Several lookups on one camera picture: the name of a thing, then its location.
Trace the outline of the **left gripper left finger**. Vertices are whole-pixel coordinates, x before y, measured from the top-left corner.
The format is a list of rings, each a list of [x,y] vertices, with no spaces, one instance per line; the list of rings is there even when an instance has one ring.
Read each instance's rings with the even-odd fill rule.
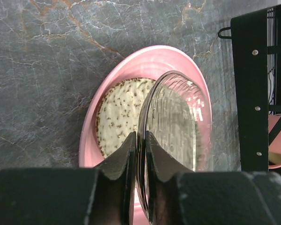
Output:
[[[131,225],[136,133],[93,168],[0,171],[0,225]]]

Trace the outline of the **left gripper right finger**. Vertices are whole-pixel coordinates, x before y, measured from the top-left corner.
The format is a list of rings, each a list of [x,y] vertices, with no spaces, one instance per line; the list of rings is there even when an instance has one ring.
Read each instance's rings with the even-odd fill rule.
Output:
[[[281,176],[192,172],[145,135],[153,225],[281,225]]]

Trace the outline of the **grey glass plate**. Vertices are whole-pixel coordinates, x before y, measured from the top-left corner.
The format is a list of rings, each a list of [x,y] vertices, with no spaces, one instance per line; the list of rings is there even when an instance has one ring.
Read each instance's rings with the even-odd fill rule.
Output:
[[[195,172],[207,167],[211,118],[208,98],[181,72],[166,72],[150,89],[140,111],[136,141],[137,191],[146,217],[153,197],[149,190],[147,132],[173,162]]]

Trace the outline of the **pink mug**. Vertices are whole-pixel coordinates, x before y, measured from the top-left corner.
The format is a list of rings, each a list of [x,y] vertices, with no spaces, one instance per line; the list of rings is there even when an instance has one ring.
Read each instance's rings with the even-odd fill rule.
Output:
[[[268,116],[269,151],[281,154],[281,115]]]

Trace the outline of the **pink plate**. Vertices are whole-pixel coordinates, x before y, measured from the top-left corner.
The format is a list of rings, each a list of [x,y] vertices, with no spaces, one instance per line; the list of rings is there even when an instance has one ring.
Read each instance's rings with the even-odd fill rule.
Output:
[[[99,108],[99,104],[108,90],[111,87],[115,86],[117,83],[132,78],[149,78],[157,81],[158,78],[160,78],[168,71],[181,72],[191,80],[196,82],[208,98],[211,109],[210,96],[204,77],[197,65],[188,55],[174,47],[165,45],[155,45],[138,50],[124,59],[109,73],[109,75],[100,85],[90,103],[82,127],[80,139],[79,165],[81,167],[95,167],[105,160],[105,158],[101,154],[96,138],[96,114]],[[211,148],[210,140],[208,142],[209,150],[205,153],[206,158],[208,159],[207,167],[203,170],[195,171],[195,173],[208,171],[212,168],[212,162],[209,159]],[[152,225],[148,217],[146,217],[139,201],[136,182],[136,148],[134,168],[134,207],[132,225]]]

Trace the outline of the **brown patterned bowl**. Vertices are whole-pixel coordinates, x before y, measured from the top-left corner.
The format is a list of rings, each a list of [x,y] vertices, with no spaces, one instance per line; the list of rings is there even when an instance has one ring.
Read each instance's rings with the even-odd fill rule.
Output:
[[[281,154],[269,152],[269,161],[274,163],[274,165],[269,166],[269,169],[281,168]]]

